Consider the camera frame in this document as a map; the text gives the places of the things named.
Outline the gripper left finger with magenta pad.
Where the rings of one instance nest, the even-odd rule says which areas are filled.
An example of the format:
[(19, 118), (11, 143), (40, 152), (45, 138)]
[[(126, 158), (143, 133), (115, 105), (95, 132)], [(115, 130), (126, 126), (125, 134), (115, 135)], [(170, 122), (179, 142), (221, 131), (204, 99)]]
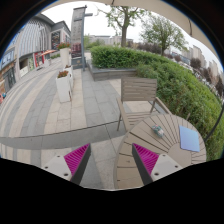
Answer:
[(79, 185), (90, 155), (91, 145), (85, 144), (65, 156), (56, 155), (43, 166), (43, 169)]

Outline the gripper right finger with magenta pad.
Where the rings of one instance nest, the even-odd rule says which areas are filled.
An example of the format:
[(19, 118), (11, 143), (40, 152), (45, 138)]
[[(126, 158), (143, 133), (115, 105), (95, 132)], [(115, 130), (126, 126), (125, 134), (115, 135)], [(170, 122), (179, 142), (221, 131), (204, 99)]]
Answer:
[(132, 154), (144, 185), (182, 169), (168, 154), (156, 154), (151, 150), (132, 144)]

